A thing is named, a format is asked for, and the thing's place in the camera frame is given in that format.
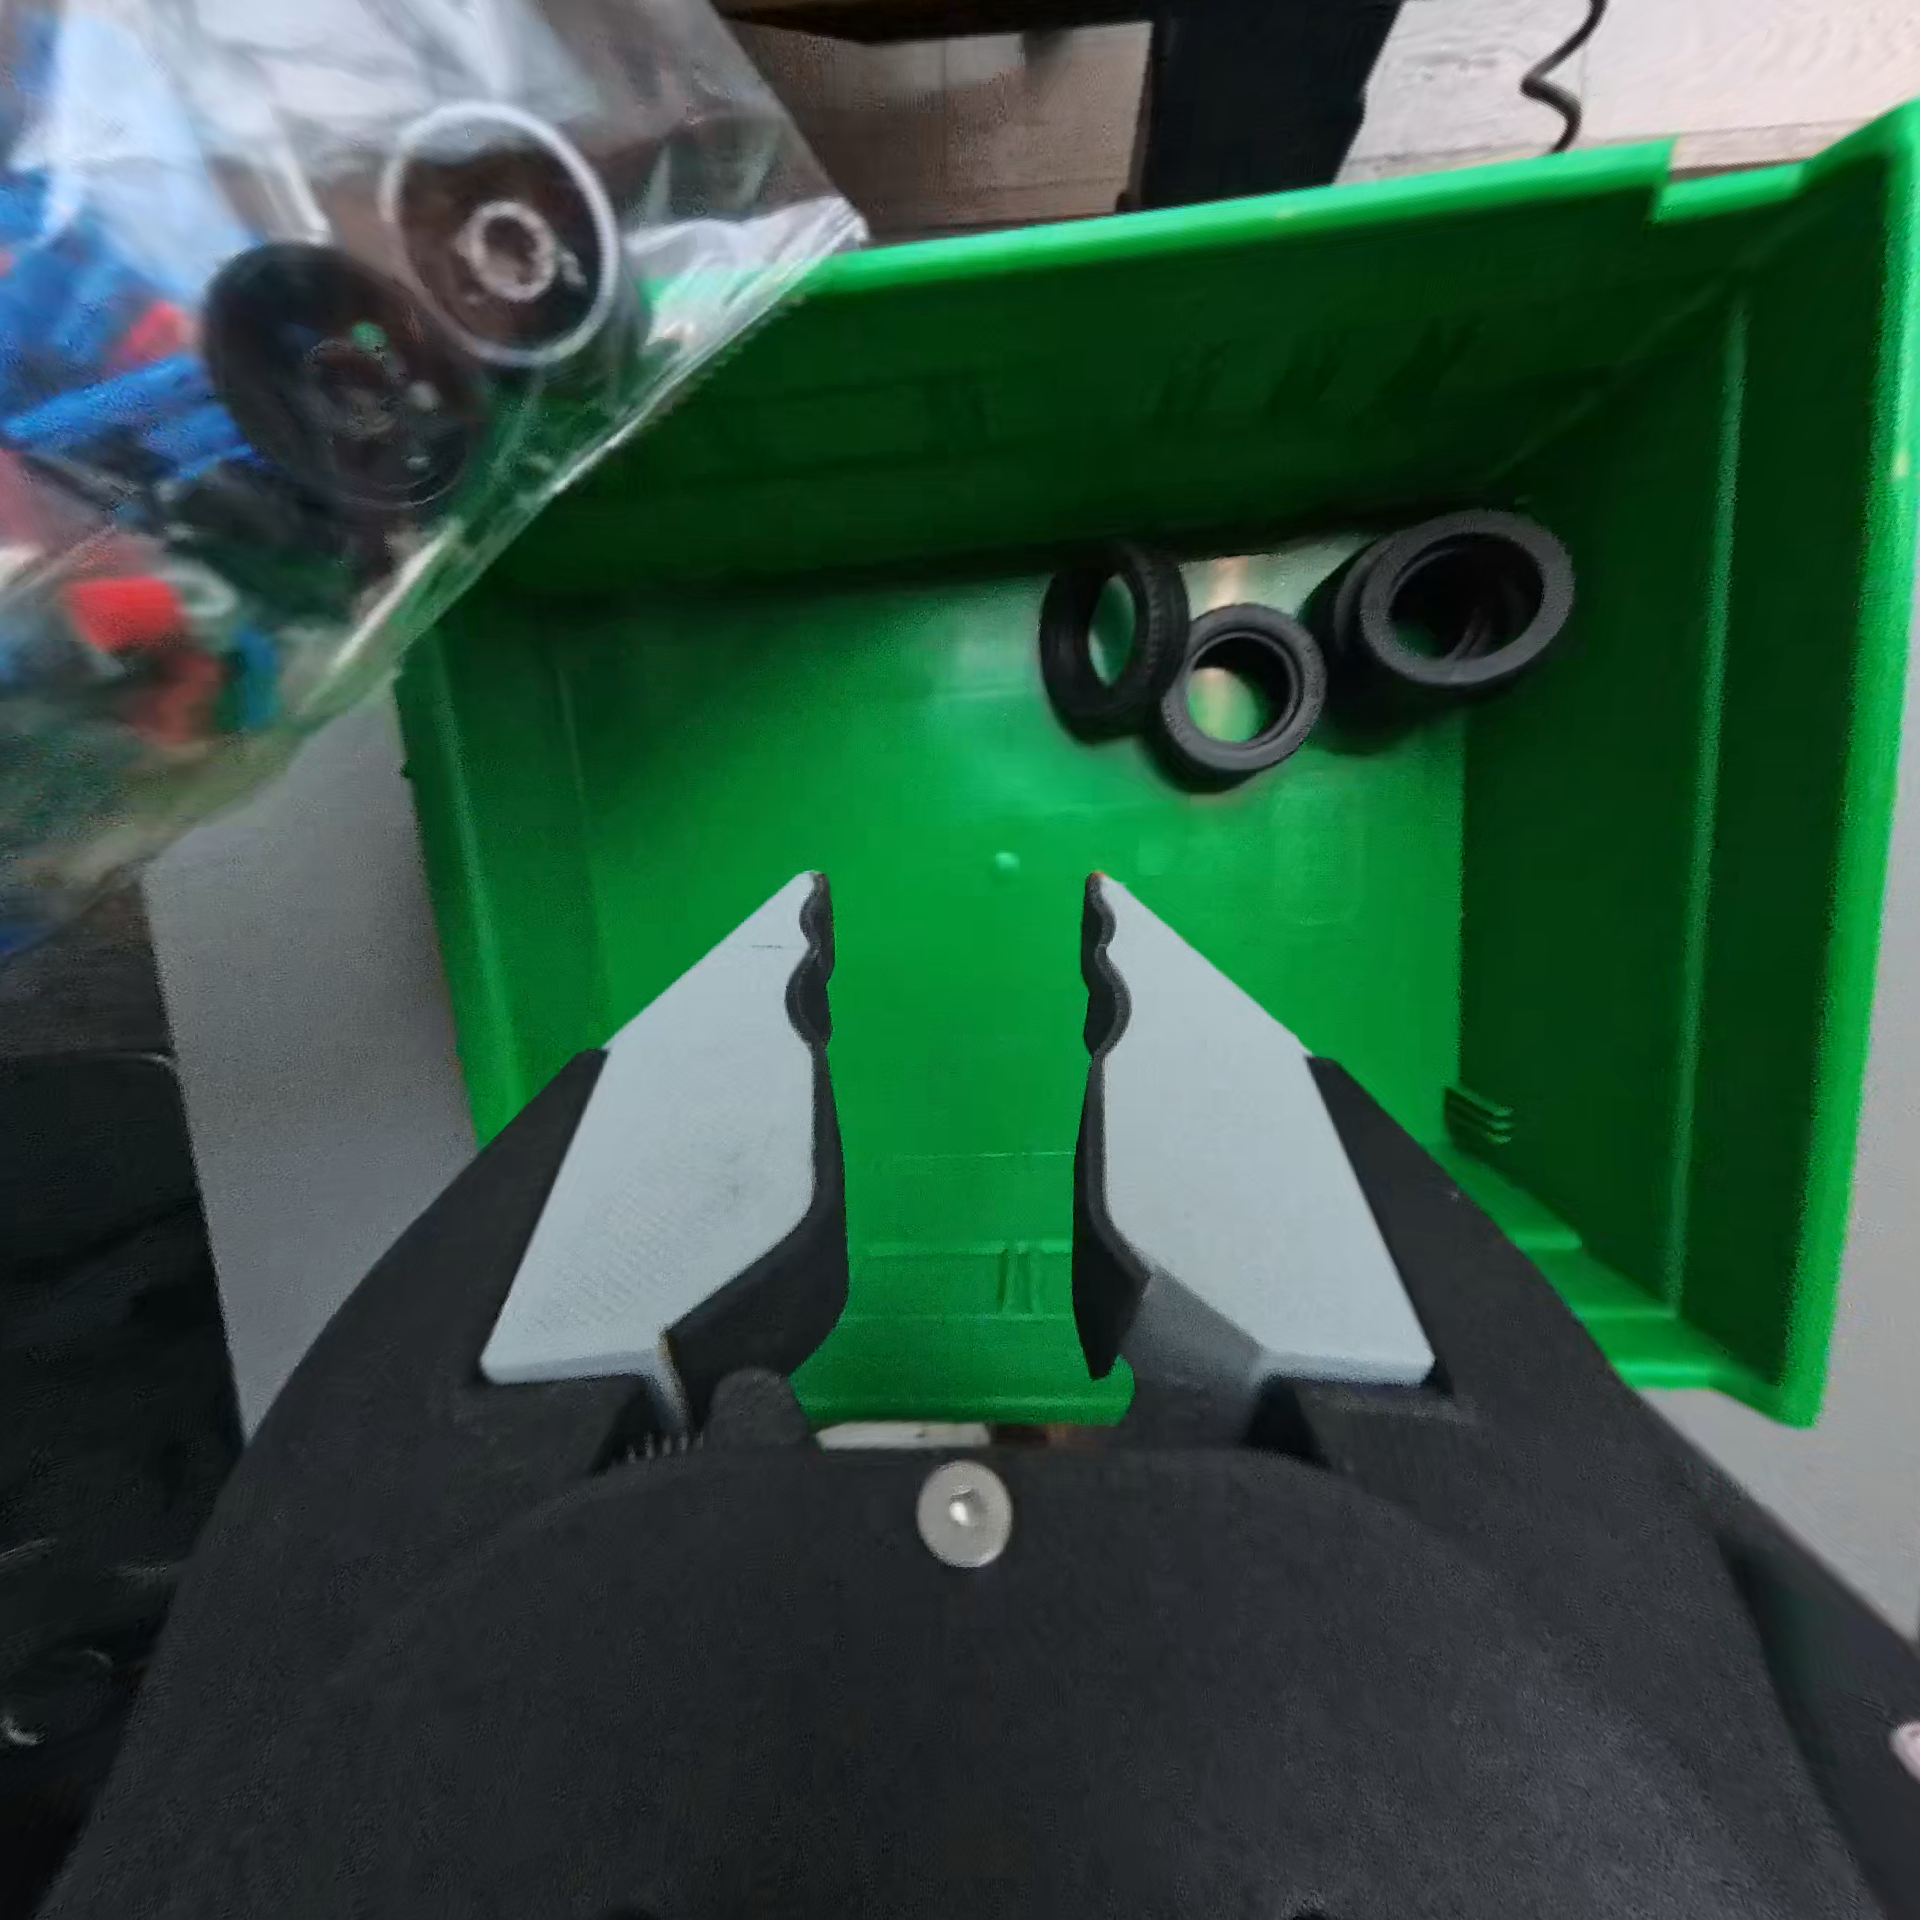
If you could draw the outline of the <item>black rubber tyre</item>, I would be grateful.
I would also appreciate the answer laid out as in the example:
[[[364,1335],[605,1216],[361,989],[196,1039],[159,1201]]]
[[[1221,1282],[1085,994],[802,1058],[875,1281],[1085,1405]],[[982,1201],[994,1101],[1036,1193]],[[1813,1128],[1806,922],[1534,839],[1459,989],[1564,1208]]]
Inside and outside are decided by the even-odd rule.
[[[1134,635],[1119,672],[1103,679],[1094,619],[1111,585],[1129,597]],[[1044,692],[1067,732],[1084,740],[1139,733],[1185,666],[1188,629],[1188,592],[1173,556],[1126,539],[1073,556],[1046,583],[1037,633]]]
[[[1575,569],[1539,521],[1441,512],[1388,531],[1313,589],[1307,632],[1335,706],[1403,717],[1483,704],[1548,658],[1575,603]]]
[[[1227,666],[1263,700],[1263,724],[1244,739],[1201,727],[1193,679]],[[1306,621],[1263,603],[1227,603],[1198,615],[1170,683],[1145,722],[1162,771],[1191,791],[1225,791],[1279,768],[1318,724],[1327,704],[1327,661]]]

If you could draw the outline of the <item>green plastic bin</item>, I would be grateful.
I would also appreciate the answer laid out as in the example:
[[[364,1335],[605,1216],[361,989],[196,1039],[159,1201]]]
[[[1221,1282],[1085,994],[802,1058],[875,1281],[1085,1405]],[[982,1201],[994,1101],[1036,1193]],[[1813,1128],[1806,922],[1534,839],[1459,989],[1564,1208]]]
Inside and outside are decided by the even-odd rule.
[[[1513,690],[1356,727],[1340,690],[1206,795],[1046,703],[1087,541],[1298,609],[1461,511],[1573,563]],[[806,1408],[1109,1425],[1070,1311],[1109,873],[1625,1380],[1807,1427],[1913,585],[1913,104],[1755,173],[1649,145],[841,257],[403,675],[475,1131],[826,873],[853,1282]]]

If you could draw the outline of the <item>brown wooden panel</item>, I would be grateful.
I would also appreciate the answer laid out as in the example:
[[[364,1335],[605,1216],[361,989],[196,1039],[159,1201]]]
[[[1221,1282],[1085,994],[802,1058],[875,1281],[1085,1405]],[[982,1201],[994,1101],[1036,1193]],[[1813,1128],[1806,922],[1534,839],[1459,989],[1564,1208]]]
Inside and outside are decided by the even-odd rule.
[[[1109,217],[1134,180],[1145,24],[893,41],[730,28],[881,248]]]

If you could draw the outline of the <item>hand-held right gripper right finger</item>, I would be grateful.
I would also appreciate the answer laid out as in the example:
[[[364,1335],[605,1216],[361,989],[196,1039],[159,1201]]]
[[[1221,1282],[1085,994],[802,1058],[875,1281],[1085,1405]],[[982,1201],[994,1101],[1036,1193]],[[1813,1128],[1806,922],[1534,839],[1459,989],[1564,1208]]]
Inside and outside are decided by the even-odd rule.
[[[1310,1050],[1122,882],[1092,873],[1073,1321],[1122,1427],[1271,1440],[1307,1385],[1419,1392],[1435,1354]]]

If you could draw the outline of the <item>black wheel with dark hub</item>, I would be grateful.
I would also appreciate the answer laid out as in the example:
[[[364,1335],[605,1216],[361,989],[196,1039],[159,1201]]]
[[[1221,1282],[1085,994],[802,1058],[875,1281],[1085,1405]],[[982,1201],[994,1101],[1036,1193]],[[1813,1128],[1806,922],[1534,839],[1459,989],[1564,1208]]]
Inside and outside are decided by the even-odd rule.
[[[199,345],[253,456],[340,515],[430,524],[490,442],[479,365],[393,276],[338,248],[229,257],[209,280]]]

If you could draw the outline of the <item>large clear bag of bricks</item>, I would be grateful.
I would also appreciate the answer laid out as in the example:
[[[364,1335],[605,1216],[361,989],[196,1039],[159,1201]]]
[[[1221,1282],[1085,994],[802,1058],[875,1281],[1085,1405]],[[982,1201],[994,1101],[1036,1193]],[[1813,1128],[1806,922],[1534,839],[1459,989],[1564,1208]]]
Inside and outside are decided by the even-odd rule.
[[[549,505],[868,243],[715,4],[5,4],[2,95],[5,961],[274,780]],[[201,305],[268,243],[343,249],[420,303],[377,180],[454,100],[571,138],[645,316],[545,372],[468,353],[494,411],[449,512],[356,519],[243,442]]]

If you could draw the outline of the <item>black wheel with pale rim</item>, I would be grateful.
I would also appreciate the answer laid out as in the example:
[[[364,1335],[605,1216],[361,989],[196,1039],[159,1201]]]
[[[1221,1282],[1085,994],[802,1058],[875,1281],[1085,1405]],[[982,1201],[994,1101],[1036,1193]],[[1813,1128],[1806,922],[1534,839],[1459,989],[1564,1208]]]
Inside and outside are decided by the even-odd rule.
[[[375,203],[427,314],[490,369],[561,369],[645,316],[609,188],[525,107],[420,112],[396,136]]]

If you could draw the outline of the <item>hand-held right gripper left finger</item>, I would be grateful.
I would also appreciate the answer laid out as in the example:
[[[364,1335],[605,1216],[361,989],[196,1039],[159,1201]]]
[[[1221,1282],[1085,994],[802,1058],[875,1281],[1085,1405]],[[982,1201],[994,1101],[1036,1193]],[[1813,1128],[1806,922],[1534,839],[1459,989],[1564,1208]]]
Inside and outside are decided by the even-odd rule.
[[[830,882],[802,871],[591,1056],[490,1385],[623,1379],[654,1429],[708,1427],[748,1376],[794,1389],[850,1289],[833,962]]]

